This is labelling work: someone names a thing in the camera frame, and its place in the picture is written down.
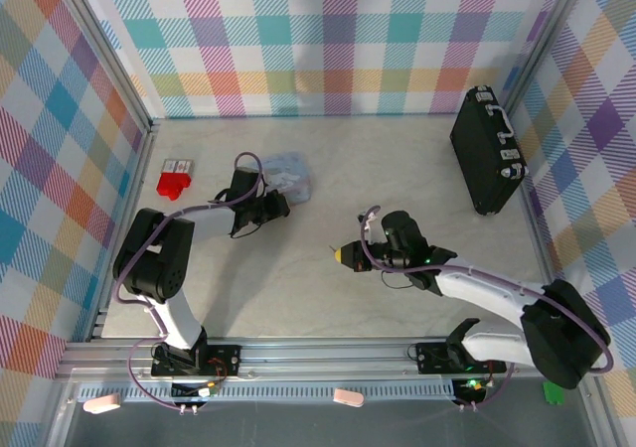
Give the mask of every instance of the cable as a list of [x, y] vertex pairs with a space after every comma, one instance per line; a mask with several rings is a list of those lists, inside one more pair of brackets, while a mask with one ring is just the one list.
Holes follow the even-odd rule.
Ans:
[[239, 159], [241, 157], [243, 157], [243, 156], [251, 157], [256, 162], [256, 166], [258, 167], [258, 178], [256, 179], [256, 183], [253, 185], [253, 187], [251, 189], [249, 189], [249, 191], [247, 191], [244, 195], [240, 196], [237, 199], [234, 199], [233, 201], [230, 201], [230, 202], [214, 202], [214, 203], [208, 203], [208, 204], [201, 205], [201, 206], [191, 206], [191, 207], [187, 207], [185, 209], [182, 209], [181, 211], [177, 211], [177, 212], [175, 212], [173, 214], [170, 214], [169, 216], [164, 217], [163, 221], [161, 221], [161, 223], [159, 223], [155, 227], [155, 229], [152, 231], [150, 236], [141, 245], [139, 250], [137, 250], [137, 252], [134, 255], [132, 255], [130, 260], [128, 260], [128, 263], [126, 263], [126, 266], [124, 266], [123, 270], [121, 270], [121, 272], [119, 273], [119, 276], [115, 280], [114, 286], [113, 286], [113, 290], [112, 290], [112, 299], [115, 300], [116, 302], [124, 304], [124, 305], [141, 305], [141, 306], [143, 306], [148, 311], [148, 313], [152, 317], [153, 321], [155, 322], [155, 324], [159, 328], [159, 333], [161, 335], [159, 338], [146, 338], [146, 339], [143, 339], [141, 341], [138, 341], [137, 343], [135, 343], [132, 346], [132, 348], [130, 349], [130, 353], [128, 354], [128, 360], [126, 362], [127, 366], [128, 366], [128, 374], [130, 375], [130, 378], [135, 383], [135, 385], [145, 395], [147, 395], [150, 399], [152, 399], [153, 401], [157, 402], [160, 405], [163, 405], [164, 407], [168, 407], [169, 409], [173, 409], [173, 410], [178, 410], [180, 412], [184, 412], [184, 411], [187, 410], [189, 412], [196, 413], [196, 410], [193, 409], [192, 407], [190, 407], [188, 409], [186, 409], [183, 406], [182, 406], [183, 408], [182, 407], [177, 407], [176, 405], [171, 404], [170, 402], [166, 402], [165, 400], [162, 400], [159, 397], [155, 396], [154, 394], [152, 394], [151, 392], [146, 390], [141, 385], [141, 382], [139, 382], [139, 380], [135, 377], [134, 372], [132, 371], [132, 357], [133, 357], [134, 353], [137, 351], [137, 349], [139, 348], [139, 346], [142, 343], [145, 343], [145, 342], [148, 342], [148, 341], [154, 341], [155, 345], [156, 345], [157, 343], [164, 342], [168, 338], [168, 330], [166, 329], [166, 325], [163, 323], [163, 320], [159, 317], [159, 315], [155, 311], [154, 306], [149, 301], [142, 301], [142, 300], [139, 300], [139, 299], [127, 300], [127, 299], [121, 298], [121, 294], [119, 293], [119, 291], [121, 289], [121, 285], [123, 285], [123, 282], [126, 279], [126, 277], [128, 276], [128, 273], [130, 273], [130, 270], [132, 269], [132, 267], [135, 265], [135, 263], [137, 263], [137, 261], [139, 261], [139, 258], [141, 258], [141, 255], [152, 244], [152, 242], [157, 238], [157, 236], [159, 236], [161, 231], [165, 228], [165, 226], [172, 219], [184, 216], [186, 214], [191, 214], [191, 213], [194, 213], [194, 212], [198, 212], [198, 211], [207, 211], [207, 210], [211, 210], [211, 209], [218, 209], [220, 207], [231, 207], [231, 206], [234, 206], [236, 204], [240, 204], [241, 202], [247, 200], [248, 198], [250, 198], [253, 194], [255, 194], [258, 191], [258, 186], [260, 185], [260, 183], [263, 182], [263, 184], [264, 184], [262, 163], [260, 162], [260, 159], [258, 159], [258, 157], [255, 154], [253, 154], [251, 152], [241, 152], [235, 158], [235, 163], [234, 163], [235, 169], [239, 166]]
[[[257, 197], [262, 197], [265, 195], [265, 192], [267, 192], [267, 184], [265, 184], [265, 176], [264, 173], [262, 175], [262, 182], [263, 182], [263, 187], [262, 187], [262, 192], [260, 193], [259, 196]], [[215, 197], [208, 202], [221, 202], [223, 200], [224, 197], [226, 197], [228, 195], [228, 192], [230, 191], [230, 188], [225, 188], [219, 191], [218, 194], [215, 195]]]
[[488, 365], [488, 374], [489, 374], [488, 380], [486, 381], [486, 383], [488, 383], [493, 381], [493, 376], [495, 375], [495, 367], [493, 366], [493, 362], [490, 360], [488, 360], [486, 364]]
[[128, 375], [130, 375], [130, 379], [134, 382], [134, 384], [137, 386], [137, 388], [139, 390], [141, 390], [145, 395], [147, 395], [150, 399], [154, 400], [156, 403], [158, 403], [160, 405], [163, 405], [164, 407], [168, 407], [169, 409], [172, 409], [172, 410], [181, 411], [181, 407], [178, 407], [175, 404], [171, 404], [170, 402], [166, 402], [165, 400], [160, 399], [159, 397], [154, 395], [152, 392], [147, 390], [143, 385], [141, 385], [141, 382], [139, 382], [139, 379], [137, 379], [137, 377], [135, 376], [135, 373], [132, 371], [132, 357], [135, 354], [135, 352], [137, 351], [137, 349], [143, 343], [146, 343], [148, 341], [154, 341], [155, 344], [156, 343], [161, 343], [161, 342], [165, 341], [166, 338], [167, 338], [167, 335], [166, 336], [162, 336], [161, 338], [146, 338], [146, 339], [138, 341], [137, 343], [132, 345], [132, 348], [130, 349], [130, 353], [128, 354], [128, 359], [126, 360], [126, 366], [128, 367]]
[[410, 345], [408, 348], [406, 348], [406, 355], [408, 356], [408, 358], [409, 358], [411, 361], [415, 361], [415, 362], [417, 363], [417, 359], [410, 355], [410, 349], [411, 349], [413, 346], [415, 346], [415, 345], [416, 345], [416, 343], [413, 343], [413, 344], [412, 344], [412, 345]]
[[512, 378], [514, 371], [515, 371], [515, 364], [514, 363], [510, 363], [510, 366], [508, 367], [508, 372], [506, 373], [506, 377], [504, 377], [504, 380], [502, 381], [502, 383], [499, 386], [499, 388], [490, 397], [487, 397], [484, 400], [482, 400], [481, 402], [479, 402], [479, 405], [482, 406], [482, 407], [484, 405], [488, 405], [492, 401], [494, 401], [497, 397], [501, 396], [502, 392], [504, 390], [506, 390], [506, 386], [510, 382], [510, 379]]
[[385, 284], [386, 287], [391, 288], [392, 290], [403, 290], [405, 288], [410, 288], [412, 286], [414, 286], [412, 283], [410, 285], [405, 285], [405, 286], [391, 286], [389, 285], [389, 283], [387, 283], [387, 280], [385, 280], [385, 273], [387, 273], [386, 271], [381, 271], [380, 272], [380, 278], [382, 279], [382, 282]]
[[212, 358], [211, 360], [208, 361], [208, 364], [215, 365], [215, 370], [217, 371], [217, 377], [221, 377], [221, 375], [219, 374], [219, 366], [223, 368], [223, 373], [224, 373], [223, 378], [219, 379], [219, 382], [223, 382], [224, 380], [228, 378], [228, 366], [223, 360], [220, 360], [219, 358]]
[[420, 347], [422, 351], [426, 352], [427, 354], [431, 355], [432, 357], [436, 358], [438, 361], [442, 361], [443, 363], [448, 363], [451, 361], [451, 359], [446, 356], [446, 358], [443, 358], [440, 355], [437, 355], [436, 353], [434, 353], [432, 350], [429, 350], [427, 348], [424, 347]]
[[[578, 318], [574, 313], [572, 313], [570, 310], [565, 308], [559, 302], [553, 300], [552, 298], [547, 297], [546, 295], [539, 293], [538, 291], [532, 290], [530, 288], [522, 287], [521, 285], [517, 283], [513, 283], [497, 275], [486, 273], [485, 271], [481, 271], [475, 268], [469, 268], [467, 266], [426, 265], [426, 266], [417, 266], [413, 268], [397, 269], [397, 268], [391, 268], [390, 266], [386, 266], [383, 263], [380, 263], [371, 255], [371, 252], [369, 251], [369, 248], [367, 247], [367, 241], [365, 240], [365, 225], [367, 224], [367, 220], [369, 219], [371, 214], [375, 214], [379, 210], [380, 210], [380, 206], [371, 207], [370, 209], [367, 210], [367, 212], [365, 213], [365, 216], [362, 218], [362, 221], [360, 222], [360, 240], [362, 242], [362, 250], [367, 256], [367, 258], [369, 259], [369, 261], [372, 263], [372, 265], [374, 265], [377, 269], [386, 271], [388, 273], [402, 273], [402, 274], [417, 273], [420, 271], [430, 271], [430, 270], [454, 271], [454, 272], [459, 272], [468, 276], [474, 276], [475, 278], [482, 279], [490, 283], [497, 283], [514, 291], [523, 290], [524, 294], [530, 295], [533, 298], [537, 298], [538, 300], [548, 303], [553, 308], [556, 308], [557, 310], [561, 311], [564, 315], [570, 318], [570, 320], [573, 321], [574, 324], [576, 324], [576, 326], [578, 326], [581, 330], [583, 330], [587, 336], [589, 336], [592, 340], [594, 340], [594, 343], [598, 345], [598, 347], [601, 349], [601, 351], [605, 355], [606, 365], [602, 368], [592, 368], [589, 370], [590, 373], [595, 373], [595, 374], [609, 373], [612, 370], [612, 368], [614, 368], [614, 358], [611, 352], [609, 351], [609, 347], [600, 338], [600, 336], [598, 336], [594, 332], [594, 330], [592, 330], [580, 318]], [[492, 398], [495, 398], [496, 395], [497, 393], [495, 393], [492, 397], [490, 397], [489, 400]]]

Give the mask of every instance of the suitcase handle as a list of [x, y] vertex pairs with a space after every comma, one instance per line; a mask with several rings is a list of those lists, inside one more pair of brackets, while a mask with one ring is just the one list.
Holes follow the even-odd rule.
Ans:
[[515, 137], [515, 131], [513, 129], [513, 126], [510, 123], [510, 119], [508, 119], [508, 114], [506, 114], [506, 110], [503, 107], [497, 106], [494, 104], [486, 104], [486, 111], [488, 111], [489, 116], [494, 116], [495, 111], [501, 111], [501, 115], [504, 118], [504, 124], [506, 124], [506, 128], [508, 129], [508, 132], [497, 133], [497, 137], [499, 138], [499, 142], [501, 143], [502, 146], [506, 144], [506, 139], [510, 137]]

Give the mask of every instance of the pink eraser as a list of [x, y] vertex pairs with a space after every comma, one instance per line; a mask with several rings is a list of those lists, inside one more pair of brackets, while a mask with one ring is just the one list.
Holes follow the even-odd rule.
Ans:
[[96, 397], [95, 399], [87, 400], [83, 404], [83, 410], [90, 412], [91, 414], [101, 414], [109, 410], [116, 409], [121, 406], [119, 400], [119, 393], [105, 395], [103, 397]]
[[362, 404], [365, 403], [365, 397], [359, 392], [353, 392], [352, 390], [336, 389], [334, 391], [334, 402], [353, 407], [362, 407]]

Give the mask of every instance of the green object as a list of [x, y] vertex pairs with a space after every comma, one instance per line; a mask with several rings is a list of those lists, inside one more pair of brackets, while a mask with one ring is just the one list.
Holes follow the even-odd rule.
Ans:
[[565, 395], [563, 388], [547, 380], [544, 382], [544, 395], [546, 402], [551, 405], [563, 405], [565, 403]]

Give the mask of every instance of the metal frame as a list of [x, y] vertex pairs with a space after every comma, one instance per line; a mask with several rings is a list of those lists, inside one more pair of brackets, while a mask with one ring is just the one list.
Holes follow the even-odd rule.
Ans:
[[510, 43], [507, 55], [502, 58], [497, 78], [494, 84], [491, 84], [496, 94], [500, 94], [504, 89], [508, 76], [517, 63], [519, 54], [528, 39], [528, 35], [530, 35], [533, 30], [537, 18], [539, 18], [539, 15], [541, 14], [545, 1], [546, 0], [532, 0], [528, 10], [524, 14], [524, 18], [519, 25], [515, 38]]
[[[124, 238], [126, 237], [126, 234], [128, 233], [128, 229], [132, 224], [132, 220], [135, 214], [135, 208], [137, 207], [137, 202], [139, 201], [139, 197], [141, 195], [141, 187], [143, 186], [146, 172], [148, 171], [150, 154], [152, 153], [156, 138], [157, 135], [154, 132], [150, 132], [144, 135], [141, 151], [139, 152], [137, 168], [135, 169], [132, 184], [130, 184], [130, 188], [126, 193], [126, 202], [123, 208], [121, 222], [119, 223], [115, 237], [113, 238], [113, 247], [121, 246]], [[112, 290], [112, 285], [114, 283], [111, 267], [114, 262], [115, 256], [116, 252], [115, 250], [113, 250], [108, 257], [107, 262], [104, 264], [104, 271], [101, 273], [100, 276], [100, 279], [102, 279], [103, 281], [99, 290], [99, 296], [95, 297], [95, 299], [93, 300], [88, 314], [90, 322], [86, 323], [86, 327], [84, 328], [82, 334], [82, 339], [85, 341], [90, 341], [90, 339], [94, 336], [95, 330], [98, 330], [99, 334], [101, 334], [101, 328], [103, 327], [103, 323], [105, 322], [105, 315], [108, 303], [110, 301], [110, 293]]]
[[101, 25], [99, 25], [90, 5], [88, 5], [86, 0], [64, 0], [64, 2], [78, 22], [81, 32], [90, 43], [90, 47], [97, 55], [97, 59], [101, 62], [108, 77], [121, 95], [135, 123], [146, 132], [150, 132], [152, 118], [146, 110], [134, 84], [128, 77], [128, 73], [119, 61], [117, 53], [110, 44]]
[[556, 0], [551, 10], [546, 25], [542, 29], [528, 59], [519, 72], [517, 81], [514, 83], [510, 94], [504, 104], [504, 108], [509, 114], [512, 114], [521, 103], [524, 94], [528, 90], [530, 83], [539, 70], [541, 63], [550, 52], [555, 41], [558, 38], [567, 17], [571, 13], [572, 8], [577, 0]]
[[[104, 64], [109, 77], [120, 91], [135, 121], [147, 132], [151, 132], [152, 121], [141, 98], [121, 65], [116, 52], [108, 42], [92, 10], [85, 0], [65, 0], [88, 38], [91, 46]], [[512, 112], [530, 84], [543, 58], [556, 40], [569, 12], [576, 0], [558, 0], [549, 21], [540, 35], [531, 56], [524, 65], [520, 77], [506, 104]], [[154, 143], [154, 135], [144, 140], [139, 164], [131, 185], [127, 203], [123, 210], [123, 219], [115, 244], [120, 243], [125, 229], [131, 223], [140, 187], [147, 169], [149, 155]], [[526, 222], [532, 234], [532, 240], [540, 261], [543, 277], [552, 279], [553, 270], [550, 259], [542, 243], [537, 223], [532, 216], [527, 189], [522, 189], [523, 209]], [[100, 336], [100, 326], [105, 320], [105, 308], [109, 299], [112, 277], [108, 273], [102, 286], [101, 296], [93, 308], [94, 324], [86, 332], [90, 336]], [[58, 371], [58, 377], [47, 402], [47, 411], [43, 417], [43, 429], [38, 445], [64, 445], [71, 426], [81, 387], [87, 382], [99, 381], [129, 382], [126, 360], [136, 339], [93, 338], [90, 343], [70, 343], [64, 353]], [[417, 373], [416, 364], [406, 352], [417, 342], [439, 342], [439, 338], [390, 338], [390, 339], [222, 339], [211, 340], [217, 344], [240, 344], [243, 346], [241, 365], [237, 379], [230, 383], [245, 385], [263, 385], [274, 381], [314, 381], [314, 380], [392, 380], [409, 382], [422, 379], [440, 379], [438, 375]], [[132, 358], [135, 375], [146, 385], [165, 383], [170, 378], [150, 377], [149, 347], [140, 348]], [[515, 372], [520, 377], [539, 377], [536, 370], [518, 367]], [[472, 377], [470, 374], [450, 375], [447, 378]], [[580, 385], [587, 415], [598, 445], [603, 447], [627, 445], [622, 428], [608, 401], [608, 393], [601, 377], [587, 377]]]
[[[550, 256], [546, 249], [544, 238], [539, 231], [537, 220], [533, 216], [533, 209], [530, 201], [530, 193], [528, 186], [522, 184], [520, 187], [522, 198], [522, 208], [524, 218], [531, 233], [531, 240], [537, 261], [540, 263], [540, 269], [545, 282], [555, 279], [555, 270], [553, 268]], [[612, 405], [609, 397], [609, 390], [605, 379], [600, 376], [588, 375], [583, 378], [578, 386], [583, 398], [583, 405], [587, 412], [594, 438], [599, 446], [603, 447], [622, 447], [629, 445], [627, 437], [618, 420], [618, 414]]]
[[117, 10], [114, 1], [96, 1], [98, 2], [97, 4], [101, 12], [103, 12], [104, 16], [107, 18], [108, 23], [110, 23], [110, 27], [117, 37], [123, 53], [126, 54], [128, 63], [136, 73], [139, 83], [146, 92], [145, 101], [148, 110], [154, 117], [166, 117], [167, 112], [161, 96], [159, 95], [159, 92], [152, 81], [150, 73], [148, 72], [148, 68], [146, 68], [141, 60], [141, 56], [137, 51], [136, 45], [134, 44], [132, 37], [126, 29], [126, 25], [121, 18], [119, 10]]

